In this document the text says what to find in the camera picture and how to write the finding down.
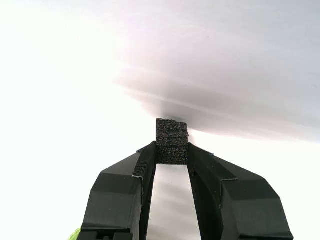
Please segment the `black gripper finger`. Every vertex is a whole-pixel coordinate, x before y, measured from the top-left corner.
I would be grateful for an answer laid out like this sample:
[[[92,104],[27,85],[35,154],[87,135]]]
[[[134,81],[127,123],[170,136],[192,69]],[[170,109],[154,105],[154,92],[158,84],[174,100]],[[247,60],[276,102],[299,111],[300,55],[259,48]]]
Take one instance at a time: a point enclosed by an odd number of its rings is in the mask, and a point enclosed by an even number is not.
[[[193,144],[188,160],[201,239],[294,239],[281,199],[265,178]]]
[[[101,171],[88,198],[82,240],[145,240],[148,233],[156,143]]]

